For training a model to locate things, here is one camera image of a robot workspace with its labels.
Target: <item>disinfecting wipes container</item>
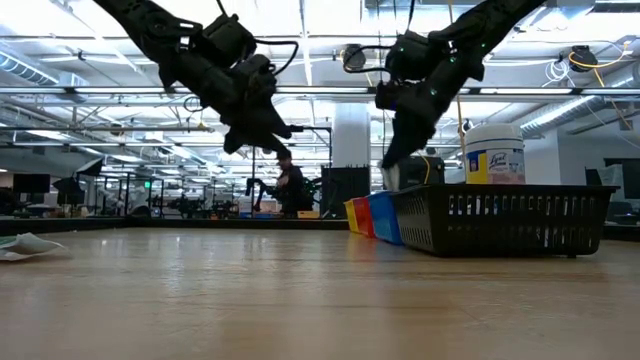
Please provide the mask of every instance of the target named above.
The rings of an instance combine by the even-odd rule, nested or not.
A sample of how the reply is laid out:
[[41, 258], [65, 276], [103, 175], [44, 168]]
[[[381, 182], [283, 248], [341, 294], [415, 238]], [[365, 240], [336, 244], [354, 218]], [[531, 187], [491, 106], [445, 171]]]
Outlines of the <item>disinfecting wipes container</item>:
[[524, 140], [519, 127], [482, 125], [467, 131], [467, 184], [524, 184]]

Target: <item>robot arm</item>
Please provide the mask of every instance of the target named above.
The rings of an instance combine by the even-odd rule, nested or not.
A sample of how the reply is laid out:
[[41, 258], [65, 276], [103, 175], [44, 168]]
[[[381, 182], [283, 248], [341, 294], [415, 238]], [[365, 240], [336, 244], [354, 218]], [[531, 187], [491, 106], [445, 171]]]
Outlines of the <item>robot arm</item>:
[[223, 14], [204, 28], [171, 15], [151, 0], [94, 1], [158, 64], [167, 92], [179, 81], [200, 98], [202, 107], [210, 106], [220, 114], [221, 121], [234, 130], [225, 138], [226, 151], [237, 150], [237, 144], [278, 151], [282, 143], [272, 134], [291, 138], [271, 103], [275, 66], [254, 54], [256, 39], [237, 15]]
[[385, 59], [391, 80], [381, 82], [376, 91], [376, 106], [396, 111], [389, 147], [394, 149], [390, 151], [393, 159], [385, 155], [384, 168], [426, 146], [440, 116], [467, 79], [483, 80], [485, 55], [544, 2], [485, 0], [427, 37], [408, 30], [398, 36]]

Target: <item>crumpled paper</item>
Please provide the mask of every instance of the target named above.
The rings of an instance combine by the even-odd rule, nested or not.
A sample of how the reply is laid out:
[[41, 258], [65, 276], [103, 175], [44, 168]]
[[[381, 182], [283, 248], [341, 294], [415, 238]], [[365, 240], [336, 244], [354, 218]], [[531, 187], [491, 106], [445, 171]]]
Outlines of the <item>crumpled paper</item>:
[[69, 253], [69, 250], [58, 243], [43, 240], [32, 233], [0, 237], [0, 261], [24, 260], [58, 252]]

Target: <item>container lid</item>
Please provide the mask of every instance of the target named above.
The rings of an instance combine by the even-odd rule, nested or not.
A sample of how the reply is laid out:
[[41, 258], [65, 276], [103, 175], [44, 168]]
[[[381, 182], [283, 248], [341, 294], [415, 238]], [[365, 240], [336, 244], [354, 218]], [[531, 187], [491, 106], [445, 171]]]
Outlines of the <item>container lid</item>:
[[511, 124], [486, 124], [470, 129], [464, 136], [466, 145], [487, 140], [523, 141], [522, 130], [520, 130], [520, 127]]

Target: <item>black plastic basket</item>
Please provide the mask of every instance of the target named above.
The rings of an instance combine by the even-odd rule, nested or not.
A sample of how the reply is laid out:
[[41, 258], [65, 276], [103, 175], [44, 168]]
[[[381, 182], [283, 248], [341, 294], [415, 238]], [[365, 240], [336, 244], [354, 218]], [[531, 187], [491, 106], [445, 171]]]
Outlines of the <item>black plastic basket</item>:
[[393, 194], [402, 241], [438, 256], [591, 255], [615, 187], [424, 185]]

